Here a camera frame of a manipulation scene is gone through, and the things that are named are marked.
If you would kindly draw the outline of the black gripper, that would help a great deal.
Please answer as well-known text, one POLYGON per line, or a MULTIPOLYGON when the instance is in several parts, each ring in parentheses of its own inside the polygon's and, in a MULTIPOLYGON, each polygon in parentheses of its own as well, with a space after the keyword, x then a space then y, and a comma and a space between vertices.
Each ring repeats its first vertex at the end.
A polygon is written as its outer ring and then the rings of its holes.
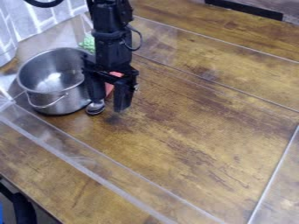
POLYGON ((103 32, 93 29, 91 36, 95 38, 96 51, 83 57, 88 96, 93 102, 100 102, 105 96, 105 82, 92 72, 117 72, 121 77, 105 76, 107 82, 115 84, 113 110, 124 111, 129 106, 136 91, 137 71, 131 66, 132 51, 139 47, 132 45, 132 30, 103 32))

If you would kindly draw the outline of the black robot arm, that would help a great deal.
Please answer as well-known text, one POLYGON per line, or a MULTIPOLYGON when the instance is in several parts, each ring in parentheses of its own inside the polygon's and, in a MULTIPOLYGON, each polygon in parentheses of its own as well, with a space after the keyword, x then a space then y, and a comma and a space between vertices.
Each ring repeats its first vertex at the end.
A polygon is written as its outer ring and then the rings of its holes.
POLYGON ((131 106, 139 71, 131 66, 133 10, 128 0, 87 0, 87 3, 96 51, 81 57, 81 72, 91 99, 87 113, 96 115, 105 108, 105 84, 115 87, 113 110, 121 112, 131 106))

